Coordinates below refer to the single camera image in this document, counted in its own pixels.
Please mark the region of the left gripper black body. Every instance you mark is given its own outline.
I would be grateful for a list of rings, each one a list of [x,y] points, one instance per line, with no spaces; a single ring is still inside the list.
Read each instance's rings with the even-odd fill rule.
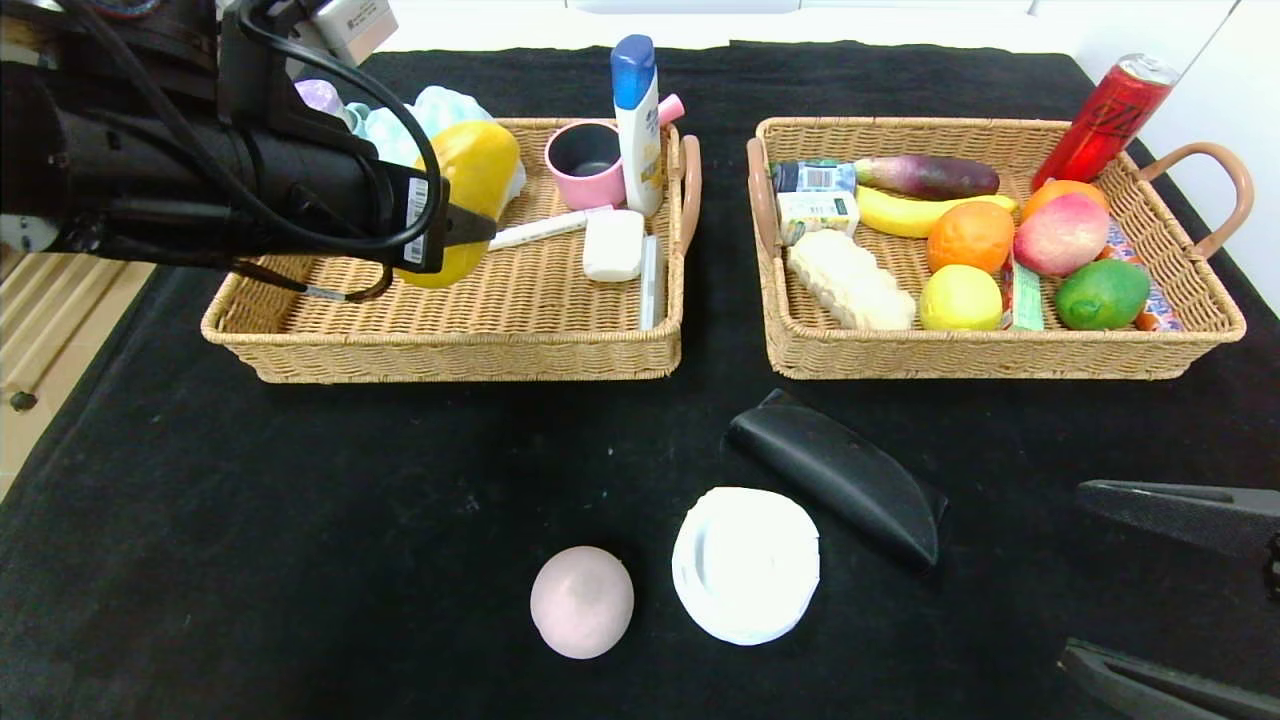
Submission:
[[[301,143],[266,161],[268,206],[255,256],[355,258],[431,274],[442,269],[451,197],[440,154],[420,129],[355,135],[370,158]]]

